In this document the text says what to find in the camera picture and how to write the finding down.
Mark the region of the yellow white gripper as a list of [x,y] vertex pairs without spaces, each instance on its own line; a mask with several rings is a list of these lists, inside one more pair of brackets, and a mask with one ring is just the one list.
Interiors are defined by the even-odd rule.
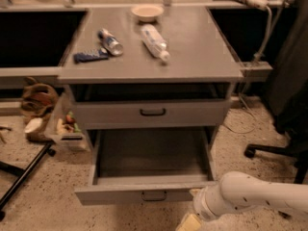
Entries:
[[198,231],[200,227],[200,218],[196,214],[187,213],[183,216],[175,231]]

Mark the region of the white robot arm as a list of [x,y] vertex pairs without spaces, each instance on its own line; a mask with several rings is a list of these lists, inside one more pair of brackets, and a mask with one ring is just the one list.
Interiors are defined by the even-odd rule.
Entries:
[[191,189],[192,208],[175,231],[201,231],[204,221],[267,207],[289,215],[308,215],[308,186],[263,181],[239,171],[225,173],[216,183]]

